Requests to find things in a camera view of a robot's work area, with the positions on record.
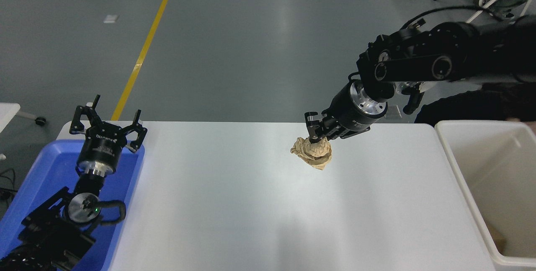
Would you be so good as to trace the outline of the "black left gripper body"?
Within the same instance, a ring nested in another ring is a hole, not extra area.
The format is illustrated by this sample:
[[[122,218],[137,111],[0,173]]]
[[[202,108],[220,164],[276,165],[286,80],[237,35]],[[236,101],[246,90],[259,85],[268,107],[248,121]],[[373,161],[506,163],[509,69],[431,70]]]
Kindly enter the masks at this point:
[[[102,122],[92,125],[86,130],[82,151],[77,160],[77,166],[99,162],[108,167],[116,167],[126,145],[126,136],[120,126]]]

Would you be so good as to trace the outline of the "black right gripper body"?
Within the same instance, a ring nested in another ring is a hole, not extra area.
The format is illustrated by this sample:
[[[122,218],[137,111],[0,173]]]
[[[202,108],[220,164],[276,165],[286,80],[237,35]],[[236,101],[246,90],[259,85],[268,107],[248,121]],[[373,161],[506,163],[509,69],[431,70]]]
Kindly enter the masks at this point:
[[[330,131],[339,127],[360,131],[374,123],[374,118],[364,113],[359,103],[356,103],[360,87],[362,87],[360,81],[348,82],[335,95],[330,106],[323,111],[332,116],[332,120],[328,122]]]

